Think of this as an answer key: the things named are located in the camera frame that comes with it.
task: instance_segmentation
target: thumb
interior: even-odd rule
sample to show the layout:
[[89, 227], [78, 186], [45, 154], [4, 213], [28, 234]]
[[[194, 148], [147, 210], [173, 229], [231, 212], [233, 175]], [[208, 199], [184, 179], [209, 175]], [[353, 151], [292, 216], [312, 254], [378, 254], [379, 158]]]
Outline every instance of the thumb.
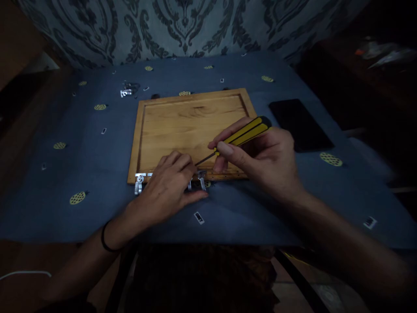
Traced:
[[208, 193], [206, 193], [203, 190], [195, 191], [192, 193], [185, 193], [182, 195], [181, 205], [186, 206], [194, 202], [197, 202], [201, 199], [207, 198], [208, 196], [209, 196]]
[[244, 172], [250, 171], [253, 167], [254, 160], [241, 148], [220, 141], [217, 149], [222, 157]]

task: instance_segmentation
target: black wristband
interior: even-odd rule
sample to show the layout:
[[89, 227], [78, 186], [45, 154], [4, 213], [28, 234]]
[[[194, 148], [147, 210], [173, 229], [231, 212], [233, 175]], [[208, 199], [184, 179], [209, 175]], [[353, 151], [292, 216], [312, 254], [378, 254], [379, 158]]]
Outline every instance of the black wristband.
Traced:
[[104, 248], [105, 250], [109, 251], [109, 252], [119, 252], [119, 251], [120, 251], [121, 249], [123, 249], [123, 248], [120, 248], [120, 249], [114, 250], [114, 249], [109, 248], [109, 246], [108, 246], [108, 245], [106, 245], [106, 243], [104, 242], [104, 230], [106, 229], [106, 226], [107, 226], [107, 224], [108, 224], [110, 221], [108, 221], [106, 224], [104, 224], [104, 226], [103, 226], [103, 228], [102, 228], [102, 230], [101, 230], [101, 244], [103, 245], [103, 248]]

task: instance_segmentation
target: wooden tray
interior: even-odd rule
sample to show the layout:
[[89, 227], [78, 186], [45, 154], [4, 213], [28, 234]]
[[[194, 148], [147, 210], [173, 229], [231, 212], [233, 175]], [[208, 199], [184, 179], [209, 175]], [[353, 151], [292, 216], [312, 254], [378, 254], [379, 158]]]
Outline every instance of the wooden tray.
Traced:
[[[188, 153], [194, 163], [202, 160], [213, 152], [208, 143], [245, 116], [257, 116], [245, 88], [139, 101], [127, 183], [136, 182], [136, 173], [152, 173], [173, 150]], [[208, 171], [206, 179], [246, 178], [231, 164], [226, 173], [213, 173], [214, 161], [199, 165]]]

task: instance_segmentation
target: person's left hand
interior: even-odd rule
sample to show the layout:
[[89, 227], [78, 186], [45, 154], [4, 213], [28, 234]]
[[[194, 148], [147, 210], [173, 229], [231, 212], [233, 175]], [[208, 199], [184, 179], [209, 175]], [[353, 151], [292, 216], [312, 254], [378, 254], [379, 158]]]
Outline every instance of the person's left hand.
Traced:
[[188, 154], [173, 151], [161, 158], [145, 189], [123, 213], [134, 235], [167, 220], [187, 204], [209, 196], [202, 190], [184, 193], [196, 172]]

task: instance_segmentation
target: white cable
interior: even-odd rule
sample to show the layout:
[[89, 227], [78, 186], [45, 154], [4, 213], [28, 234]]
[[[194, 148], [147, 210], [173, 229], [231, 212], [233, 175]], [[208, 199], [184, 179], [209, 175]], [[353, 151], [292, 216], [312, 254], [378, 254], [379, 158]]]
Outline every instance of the white cable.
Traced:
[[47, 272], [47, 271], [16, 271], [16, 272], [8, 273], [8, 274], [0, 277], [0, 280], [2, 280], [3, 278], [8, 277], [10, 275], [14, 275], [14, 274], [45, 274], [45, 275], [48, 275], [49, 278], [52, 277], [51, 273]]

